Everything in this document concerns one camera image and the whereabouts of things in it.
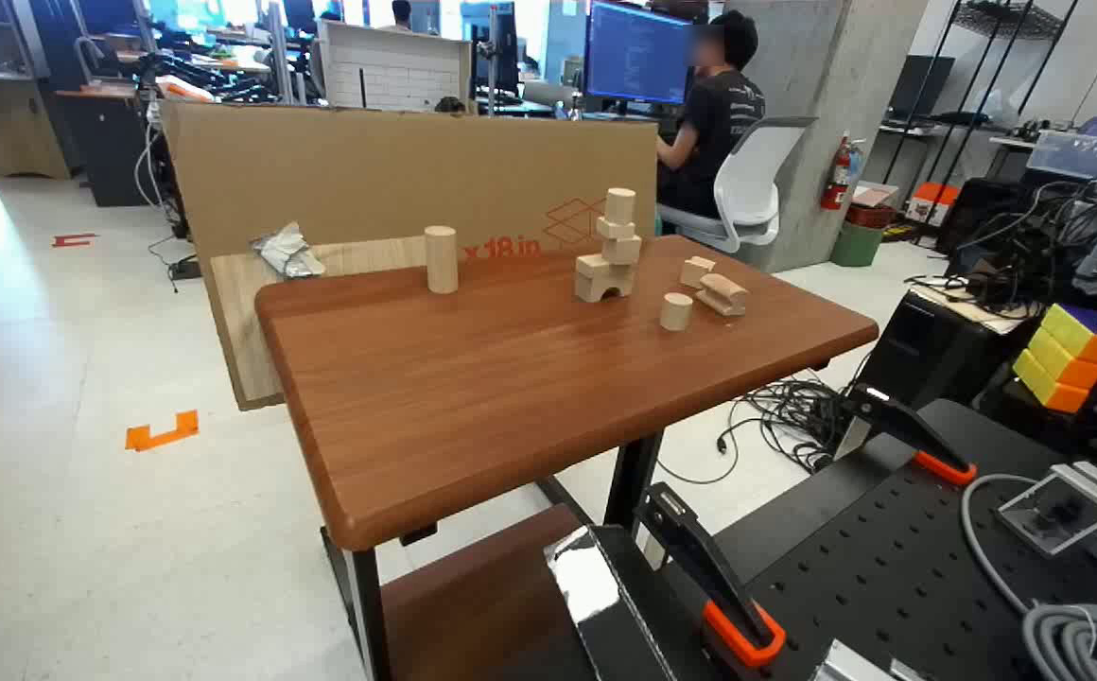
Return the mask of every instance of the wooden cylinder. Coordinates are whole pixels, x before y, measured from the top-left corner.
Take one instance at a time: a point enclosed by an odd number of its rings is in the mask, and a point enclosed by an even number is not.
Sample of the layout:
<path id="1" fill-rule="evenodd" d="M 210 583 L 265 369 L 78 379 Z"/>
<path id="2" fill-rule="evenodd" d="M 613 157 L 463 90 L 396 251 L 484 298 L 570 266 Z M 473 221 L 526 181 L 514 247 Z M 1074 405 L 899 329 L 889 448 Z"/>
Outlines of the wooden cylinder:
<path id="1" fill-rule="evenodd" d="M 692 294 L 671 290 L 662 294 L 659 327 L 671 332 L 683 332 L 692 321 Z"/>
<path id="2" fill-rule="evenodd" d="M 613 186 L 601 216 L 623 229 L 630 223 L 630 210 L 634 210 L 634 188 Z"/>
<path id="3" fill-rule="evenodd" d="M 429 229 L 422 241 L 429 241 L 429 290 L 432 294 L 456 290 L 456 278 L 463 278 L 456 230 L 454 229 Z"/>

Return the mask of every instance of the chair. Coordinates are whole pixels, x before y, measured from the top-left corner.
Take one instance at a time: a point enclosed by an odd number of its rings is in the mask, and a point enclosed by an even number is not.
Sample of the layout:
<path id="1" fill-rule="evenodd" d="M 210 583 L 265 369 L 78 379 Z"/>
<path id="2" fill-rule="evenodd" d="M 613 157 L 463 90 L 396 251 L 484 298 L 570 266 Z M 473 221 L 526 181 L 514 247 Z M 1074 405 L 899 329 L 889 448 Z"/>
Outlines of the chair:
<path id="1" fill-rule="evenodd" d="M 773 247 L 780 234 L 777 173 L 801 135 L 807 126 L 756 126 L 714 173 L 710 198 L 719 221 L 659 203 L 662 223 L 673 223 L 683 237 L 721 253 Z"/>

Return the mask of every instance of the person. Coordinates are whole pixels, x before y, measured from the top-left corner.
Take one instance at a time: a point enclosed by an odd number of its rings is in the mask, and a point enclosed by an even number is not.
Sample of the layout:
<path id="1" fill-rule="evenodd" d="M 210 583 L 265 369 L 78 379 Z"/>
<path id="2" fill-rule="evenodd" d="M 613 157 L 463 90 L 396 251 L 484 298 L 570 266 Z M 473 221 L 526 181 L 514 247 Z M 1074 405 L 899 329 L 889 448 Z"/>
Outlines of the person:
<path id="1" fill-rule="evenodd" d="M 659 140 L 659 200 L 714 216 L 710 181 L 743 135 L 763 121 L 763 90 L 743 75 L 761 36 L 750 14 L 726 10 L 695 41 L 695 82 L 673 140 Z"/>
<path id="2" fill-rule="evenodd" d="M 393 29 L 412 29 L 412 27 L 410 27 L 410 10 L 412 10 L 410 0 L 393 0 L 393 24 L 396 24 Z"/>

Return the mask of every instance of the orange tape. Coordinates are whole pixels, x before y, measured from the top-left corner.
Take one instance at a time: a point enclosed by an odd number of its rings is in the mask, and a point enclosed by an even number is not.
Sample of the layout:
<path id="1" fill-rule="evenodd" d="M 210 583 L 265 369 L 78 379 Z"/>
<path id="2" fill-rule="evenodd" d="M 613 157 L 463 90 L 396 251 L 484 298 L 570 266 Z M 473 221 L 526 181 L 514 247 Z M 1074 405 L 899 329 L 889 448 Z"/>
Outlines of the orange tape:
<path id="1" fill-rule="evenodd" d="M 135 449 L 135 453 L 142 453 L 142 449 L 157 449 L 157 448 L 165 448 L 165 444 L 188 439 L 188 435 L 197 435 L 197 430 L 199 430 L 199 413 L 188 409 L 188 413 L 178 413 L 178 415 L 175 415 L 175 430 L 157 430 L 157 435 L 151 435 L 151 428 L 130 428 L 130 430 L 126 430 L 126 448 Z"/>
<path id="2" fill-rule="evenodd" d="M 726 650 L 743 667 L 763 669 L 763 667 L 773 667 L 780 660 L 780 650 L 788 643 L 788 631 L 780 630 L 780 621 L 768 611 L 761 611 L 761 604 L 754 604 L 754 611 L 756 611 L 756 616 L 763 621 L 763 630 L 773 635 L 763 648 L 750 643 L 743 635 L 743 630 L 714 603 L 702 604 L 702 623 L 726 643 Z"/>

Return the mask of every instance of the black hair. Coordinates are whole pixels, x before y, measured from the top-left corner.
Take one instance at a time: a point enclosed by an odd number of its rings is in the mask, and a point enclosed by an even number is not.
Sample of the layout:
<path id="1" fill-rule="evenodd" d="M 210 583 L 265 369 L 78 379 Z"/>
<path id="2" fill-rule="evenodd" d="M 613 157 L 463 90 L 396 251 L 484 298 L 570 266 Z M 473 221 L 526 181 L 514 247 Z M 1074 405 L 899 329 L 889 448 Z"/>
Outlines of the black hair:
<path id="1" fill-rule="evenodd" d="M 729 68 L 744 68 L 761 51 L 761 29 L 750 14 L 726 10 L 702 27 L 702 41 L 721 41 Z"/>
<path id="2" fill-rule="evenodd" d="M 393 0 L 393 20 L 403 27 L 410 24 L 410 0 Z"/>

